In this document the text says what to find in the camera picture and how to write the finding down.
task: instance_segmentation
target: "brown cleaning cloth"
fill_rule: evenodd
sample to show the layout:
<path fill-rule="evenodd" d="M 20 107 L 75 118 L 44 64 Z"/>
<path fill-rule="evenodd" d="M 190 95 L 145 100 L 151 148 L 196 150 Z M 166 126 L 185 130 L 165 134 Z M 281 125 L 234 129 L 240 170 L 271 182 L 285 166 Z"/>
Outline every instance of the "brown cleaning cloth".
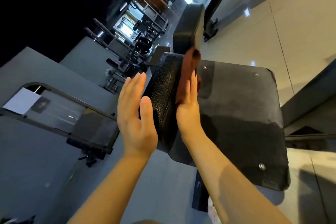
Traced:
<path fill-rule="evenodd" d="M 182 103 L 184 96 L 186 95 L 186 84 L 187 80 L 190 80 L 191 74 L 195 70 L 195 75 L 197 74 L 197 67 L 201 60 L 201 53 L 199 50 L 195 49 L 195 47 L 191 47 L 187 50 L 182 62 L 181 68 L 181 78 L 178 82 L 177 91 L 176 91 L 176 99 L 175 103 L 179 105 Z M 201 86 L 201 78 L 197 77 L 197 92 Z"/>

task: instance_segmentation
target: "hand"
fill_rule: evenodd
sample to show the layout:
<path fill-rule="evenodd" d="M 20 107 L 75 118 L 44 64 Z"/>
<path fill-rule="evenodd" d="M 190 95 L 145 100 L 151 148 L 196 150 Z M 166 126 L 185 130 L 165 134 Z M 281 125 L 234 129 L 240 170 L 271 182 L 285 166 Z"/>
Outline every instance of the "hand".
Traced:
<path fill-rule="evenodd" d="M 123 135 L 125 156 L 149 158 L 158 144 L 152 102 L 149 97 L 141 98 L 145 82 L 146 74 L 137 73 L 133 79 L 126 79 L 119 95 L 117 122 Z"/>
<path fill-rule="evenodd" d="M 197 76 L 195 76 L 195 71 L 191 75 L 191 81 L 187 81 L 185 98 L 177 108 L 176 120 L 183 141 L 203 131 L 200 107 L 197 102 Z"/>

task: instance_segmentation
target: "bolt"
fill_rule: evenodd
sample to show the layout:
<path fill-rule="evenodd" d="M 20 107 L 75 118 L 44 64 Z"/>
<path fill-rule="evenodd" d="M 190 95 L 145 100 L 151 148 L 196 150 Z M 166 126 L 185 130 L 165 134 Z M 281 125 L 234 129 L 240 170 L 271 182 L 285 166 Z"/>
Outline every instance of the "bolt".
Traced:
<path fill-rule="evenodd" d="M 266 167 L 265 167 L 265 165 L 264 165 L 263 163 L 260 163 L 260 164 L 259 164 L 259 168 L 260 168 L 261 170 L 265 170 L 265 169 L 266 169 Z"/>

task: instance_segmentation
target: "finger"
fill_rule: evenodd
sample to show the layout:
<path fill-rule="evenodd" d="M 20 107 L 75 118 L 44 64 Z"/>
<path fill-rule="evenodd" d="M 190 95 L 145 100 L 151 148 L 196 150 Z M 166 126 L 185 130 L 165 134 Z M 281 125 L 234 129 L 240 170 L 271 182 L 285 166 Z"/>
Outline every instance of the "finger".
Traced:
<path fill-rule="evenodd" d="M 190 101 L 197 101 L 197 76 L 195 76 L 195 71 L 191 75 Z"/>
<path fill-rule="evenodd" d="M 128 84 L 128 86 L 125 89 L 124 95 L 123 95 L 123 99 L 125 101 L 128 101 L 128 98 L 130 96 L 130 93 L 132 92 L 134 86 L 136 85 L 136 83 L 138 82 L 138 80 L 140 79 L 140 73 L 137 73 L 135 75 L 135 77 L 132 79 L 132 81 Z"/>
<path fill-rule="evenodd" d="M 185 96 L 183 103 L 189 103 L 190 102 L 190 80 L 187 80 L 187 83 L 185 84 Z"/>
<path fill-rule="evenodd" d="M 140 101 L 141 131 L 154 133 L 153 106 L 149 97 L 142 97 Z"/>
<path fill-rule="evenodd" d="M 138 116 L 138 109 L 140 106 L 141 95 L 145 87 L 145 82 L 146 82 L 146 74 L 142 73 L 140 75 L 139 80 L 134 85 L 130 97 L 128 98 L 128 103 L 130 105 L 129 107 L 137 116 Z"/>
<path fill-rule="evenodd" d="M 125 83 L 120 91 L 120 94 L 119 94 L 119 99 L 122 99 L 123 98 L 123 94 L 125 92 L 125 89 L 127 88 L 127 86 L 129 85 L 129 83 L 132 81 L 132 79 L 130 77 L 127 77 L 126 80 L 125 80 Z"/>

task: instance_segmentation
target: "forearm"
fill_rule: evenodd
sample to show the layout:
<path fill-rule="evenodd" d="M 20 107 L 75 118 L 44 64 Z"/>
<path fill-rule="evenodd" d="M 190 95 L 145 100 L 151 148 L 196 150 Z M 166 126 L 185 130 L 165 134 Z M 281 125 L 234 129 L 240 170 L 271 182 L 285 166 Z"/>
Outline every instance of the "forearm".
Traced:
<path fill-rule="evenodd" d="M 224 156 L 202 129 L 194 136 L 184 136 L 183 140 L 223 224 L 290 223 Z"/>
<path fill-rule="evenodd" d="M 95 189 L 69 224 L 120 223 L 148 158 L 124 156 Z"/>

